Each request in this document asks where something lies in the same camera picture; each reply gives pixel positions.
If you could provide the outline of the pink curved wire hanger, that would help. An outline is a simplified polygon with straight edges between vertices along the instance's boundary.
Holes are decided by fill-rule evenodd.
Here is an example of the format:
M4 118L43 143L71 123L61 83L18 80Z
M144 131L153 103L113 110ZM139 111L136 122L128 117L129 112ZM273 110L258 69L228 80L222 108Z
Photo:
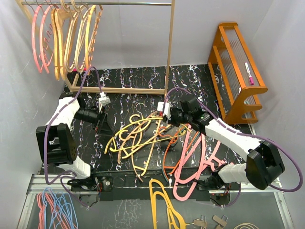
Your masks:
M50 46L50 41L53 38L53 26L51 23L46 23L46 19L51 15L53 9L57 9L57 5L49 5L44 11L41 19L39 30L40 57L42 68L46 73L50 73L49 66L52 63L54 50Z

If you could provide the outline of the pink wavy wire hanger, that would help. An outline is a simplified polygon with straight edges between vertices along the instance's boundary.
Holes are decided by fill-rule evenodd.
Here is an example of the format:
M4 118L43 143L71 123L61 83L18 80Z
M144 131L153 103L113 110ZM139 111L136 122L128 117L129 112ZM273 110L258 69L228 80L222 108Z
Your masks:
M35 4L36 4L36 6L34 7L27 0L24 1L24 7L28 6L32 10L32 12L29 14L29 19L30 19L30 23L31 23L32 54L33 54L33 58L34 58L34 62L36 64L37 70L39 71L39 73L42 73L45 70L42 68L42 61L41 61L41 57L40 57L39 30L40 30L40 24L41 24L43 11L48 6L43 6L37 2Z

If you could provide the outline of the wooden hanger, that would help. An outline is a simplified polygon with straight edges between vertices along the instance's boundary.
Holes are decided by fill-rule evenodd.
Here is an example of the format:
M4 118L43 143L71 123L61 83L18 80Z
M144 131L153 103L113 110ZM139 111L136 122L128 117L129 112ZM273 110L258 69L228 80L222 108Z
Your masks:
M57 80L65 80L69 68L70 55L74 43L78 13L62 8L51 12L51 22L54 29L54 72Z
M54 37L54 73L56 80L62 79L65 81L66 72L63 70L63 64L60 61L64 57L64 42L63 42L63 24L68 19L68 13L62 9L57 8L51 11L51 23L53 26Z

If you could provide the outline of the beige plastic hanger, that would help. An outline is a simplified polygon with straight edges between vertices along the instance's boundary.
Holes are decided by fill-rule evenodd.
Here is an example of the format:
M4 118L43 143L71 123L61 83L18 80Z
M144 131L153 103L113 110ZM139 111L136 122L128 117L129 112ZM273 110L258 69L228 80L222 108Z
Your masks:
M78 37L76 41L76 50L74 55L74 67L77 70L83 70L86 66L86 61L88 60L88 54L85 51L85 48L87 48L87 45L85 44L85 26L86 22L88 21L89 17L89 9L86 5L80 5L79 7L76 5L75 1L71 1L72 6L74 7L75 11L78 12L79 18L81 20L80 27L78 31ZM84 51L84 58L83 60L79 61L81 52Z

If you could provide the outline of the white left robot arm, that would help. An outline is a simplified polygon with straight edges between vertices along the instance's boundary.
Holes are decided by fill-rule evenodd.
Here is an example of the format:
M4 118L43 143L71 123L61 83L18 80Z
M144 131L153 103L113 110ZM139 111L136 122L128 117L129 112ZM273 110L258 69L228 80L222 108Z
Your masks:
M91 123L97 134L112 137L113 130L104 111L104 106L109 103L109 97L100 93L98 106L87 108L82 95L62 93L51 120L36 129L41 160L68 171L72 175L68 184L72 187L94 190L99 183L92 166L77 155L77 146L70 131L72 121L78 119Z

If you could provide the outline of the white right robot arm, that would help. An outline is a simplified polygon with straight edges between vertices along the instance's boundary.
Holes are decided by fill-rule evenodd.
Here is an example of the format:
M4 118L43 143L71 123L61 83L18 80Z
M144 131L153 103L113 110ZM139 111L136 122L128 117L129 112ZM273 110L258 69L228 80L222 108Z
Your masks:
M195 98L181 101L181 108L159 102L157 111L163 121L178 127L189 124L192 129L220 141L244 160L243 164L223 164L205 180L194 179L200 187L224 189L230 183L251 183L260 190L266 189L284 171L278 149L267 141L243 136L242 132L211 116Z

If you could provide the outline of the pink flat plastic hanger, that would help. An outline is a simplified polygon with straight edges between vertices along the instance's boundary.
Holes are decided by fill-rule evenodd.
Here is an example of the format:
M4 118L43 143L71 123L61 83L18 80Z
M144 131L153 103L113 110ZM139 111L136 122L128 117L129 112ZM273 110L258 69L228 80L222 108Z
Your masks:
M216 153L220 147L221 142L217 141L216 146L214 147L214 150L212 154L209 156L208 159L205 158L205 150L206 150L206 142L205 142L205 135L199 133L199 138L193 143L188 143L190 136L190 131L187 131L186 137L183 143L183 149L181 153L180 161L177 163L175 167L174 172L174 178L175 182L173 185L173 196L178 201L186 201L192 192L194 191L198 180L200 178L201 173L207 168L210 167L212 171L215 170L214 162L216 162L219 166L224 165L225 162L223 160L220 160L216 157ZM196 150L198 145L202 145L201 147L201 157L199 161L198 167L190 167L190 168L184 168L184 164L188 161L189 157L192 155L192 153ZM186 185L191 182L191 187L187 191L187 193L184 196L180 196L178 194L178 186L179 185Z

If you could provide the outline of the orange wooden shelf rack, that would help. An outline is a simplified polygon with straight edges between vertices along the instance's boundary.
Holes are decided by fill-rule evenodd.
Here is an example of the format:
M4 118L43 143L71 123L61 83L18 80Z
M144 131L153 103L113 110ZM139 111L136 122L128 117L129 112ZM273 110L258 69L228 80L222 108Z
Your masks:
M250 85L244 63L247 62L254 81ZM229 125L254 124L256 111L262 109L258 95L266 87L237 22L218 25L208 58L222 120Z

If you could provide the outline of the pink white marker pen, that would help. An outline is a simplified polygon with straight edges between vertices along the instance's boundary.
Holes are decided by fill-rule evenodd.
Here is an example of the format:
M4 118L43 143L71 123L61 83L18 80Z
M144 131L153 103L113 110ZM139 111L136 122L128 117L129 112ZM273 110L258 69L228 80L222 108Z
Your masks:
M251 75L251 72L250 72L249 65L248 65L247 62L245 62L244 65L245 65L245 68L246 68L246 72L248 74L249 83L250 83L250 85L254 85L254 81L253 81L253 78L252 78L252 75Z

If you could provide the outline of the yellow plastic hanger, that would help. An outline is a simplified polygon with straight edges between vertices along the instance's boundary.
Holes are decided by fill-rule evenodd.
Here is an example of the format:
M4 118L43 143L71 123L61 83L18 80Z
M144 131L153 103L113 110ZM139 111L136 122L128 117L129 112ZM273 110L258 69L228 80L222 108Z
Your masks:
M149 193L154 229L162 228L161 218L167 223L166 229L185 229L187 227L187 223L183 216L174 208L161 181L151 179L149 181Z

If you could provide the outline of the beige clip left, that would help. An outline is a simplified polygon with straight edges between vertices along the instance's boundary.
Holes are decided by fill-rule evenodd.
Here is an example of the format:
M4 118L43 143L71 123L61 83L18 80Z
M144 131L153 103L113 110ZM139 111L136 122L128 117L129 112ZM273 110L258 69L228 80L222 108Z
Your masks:
M201 215L199 219L194 219L193 222L189 223L188 225L194 225L200 227L201 229L205 229L207 228L206 216Z

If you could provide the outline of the beige clip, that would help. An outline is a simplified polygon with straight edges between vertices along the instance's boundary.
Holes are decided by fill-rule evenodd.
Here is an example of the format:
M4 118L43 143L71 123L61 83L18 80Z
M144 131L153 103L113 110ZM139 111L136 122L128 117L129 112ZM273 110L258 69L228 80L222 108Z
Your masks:
M201 215L199 219L194 219L193 222L189 223L188 225L194 225L200 227L201 229L205 229L207 228L206 216Z
M217 226L215 227L216 229L224 229L227 225L228 217L225 215L223 215L221 218L217 215L214 215L212 219L217 223Z

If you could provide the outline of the beige clip right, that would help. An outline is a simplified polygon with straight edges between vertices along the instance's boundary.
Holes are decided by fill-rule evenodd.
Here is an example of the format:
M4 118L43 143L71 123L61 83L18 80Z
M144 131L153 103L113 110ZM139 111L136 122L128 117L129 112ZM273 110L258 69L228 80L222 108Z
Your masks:
M224 229L227 225L228 217L225 215L223 215L221 218L217 215L214 215L212 219L217 223L217 226L215 227L216 229Z

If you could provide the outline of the cream hanger bottom edge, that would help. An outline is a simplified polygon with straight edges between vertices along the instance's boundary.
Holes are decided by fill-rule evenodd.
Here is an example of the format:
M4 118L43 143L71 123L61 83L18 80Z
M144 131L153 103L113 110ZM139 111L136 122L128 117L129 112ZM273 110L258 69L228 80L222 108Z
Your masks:
M235 226L234 229L259 229L259 228L252 223L241 223Z

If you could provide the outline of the wooden garment rack frame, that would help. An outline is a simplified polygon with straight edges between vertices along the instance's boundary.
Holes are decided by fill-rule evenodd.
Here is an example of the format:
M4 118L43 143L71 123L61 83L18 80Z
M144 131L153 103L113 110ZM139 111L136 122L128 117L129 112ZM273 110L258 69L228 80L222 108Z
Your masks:
M24 15L29 19L29 10L24 7L24 0L16 0L20 9ZM29 2L32 5L36 5L37 1ZM37 2L41 5L52 4L51 1L45 0L44 2ZM61 2L54 3L55 5L61 5ZM118 5L118 6L171 6L171 17L170 17L170 29L169 29L169 41L168 41L168 54L167 54L167 65L166 65L166 75L164 78L164 89L149 89L149 88L115 88L115 87L83 87L77 86L79 74L77 73L74 77L74 81L71 84L68 79L65 79L65 83L71 92L83 92L83 93L98 93L105 92L110 94L154 94L154 95L168 95L168 82L169 82L169 70L170 70L170 59L171 59L171 48L172 48L172 37L173 37L173 21L174 21L174 10L175 10L175 0L168 2L76 2L76 5L92 5L99 6L101 13L98 14L98 18L102 15L103 5Z

